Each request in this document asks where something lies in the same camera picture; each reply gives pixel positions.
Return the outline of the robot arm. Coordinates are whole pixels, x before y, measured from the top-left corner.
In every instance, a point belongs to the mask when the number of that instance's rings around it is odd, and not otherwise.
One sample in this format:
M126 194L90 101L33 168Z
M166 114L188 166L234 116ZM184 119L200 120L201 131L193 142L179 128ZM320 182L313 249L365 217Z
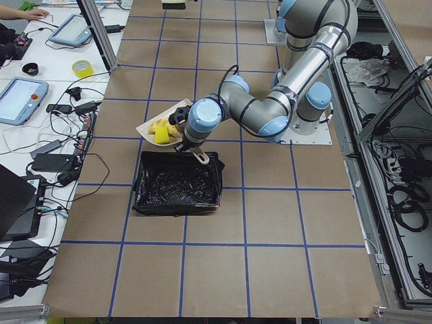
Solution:
M259 100L241 76L225 74L214 93L169 116L182 133L176 152L198 148L227 119L269 142L281 140L294 115L308 124L319 121L318 104L309 104L305 113L298 105L320 88L322 72L351 45L358 28L356 6L352 1L280 1L275 27L286 34L287 49L269 94Z

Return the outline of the person hand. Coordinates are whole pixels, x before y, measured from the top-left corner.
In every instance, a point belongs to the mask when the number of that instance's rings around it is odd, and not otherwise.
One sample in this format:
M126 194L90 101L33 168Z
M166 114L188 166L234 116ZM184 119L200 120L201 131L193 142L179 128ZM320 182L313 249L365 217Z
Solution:
M21 18L24 20L41 20L46 18L50 13L44 9L31 9L20 11Z

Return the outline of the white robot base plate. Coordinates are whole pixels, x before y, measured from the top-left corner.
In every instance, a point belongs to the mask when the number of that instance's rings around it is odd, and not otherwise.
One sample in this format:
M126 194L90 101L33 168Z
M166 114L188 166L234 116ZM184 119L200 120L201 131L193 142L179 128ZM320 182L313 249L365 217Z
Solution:
M324 109L302 102L293 112L293 118L280 144L332 145L329 120L333 117L333 105Z

